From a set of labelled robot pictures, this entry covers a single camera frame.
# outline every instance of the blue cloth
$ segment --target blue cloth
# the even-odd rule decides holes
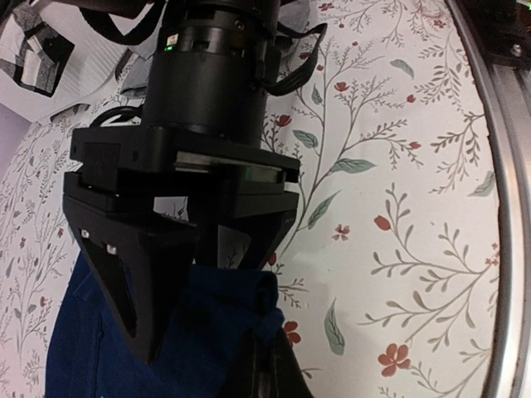
[[[243,333],[253,329],[267,344],[281,328],[277,299],[272,273],[194,265],[160,357],[145,365],[80,255],[50,341],[46,398],[215,398]]]

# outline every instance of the floral bedsheet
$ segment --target floral bedsheet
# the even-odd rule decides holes
[[[302,90],[271,99],[263,136],[264,148],[303,165],[298,220],[268,269],[307,382],[316,397],[479,397],[499,203],[483,105],[449,10],[441,0],[312,8],[312,22],[329,24],[319,65]],[[284,72],[312,45],[300,43]],[[76,168],[71,131],[137,103],[114,94],[34,124],[12,160],[0,192],[0,396],[43,395],[78,254],[61,212],[62,173]],[[230,266],[243,246],[224,249]]]

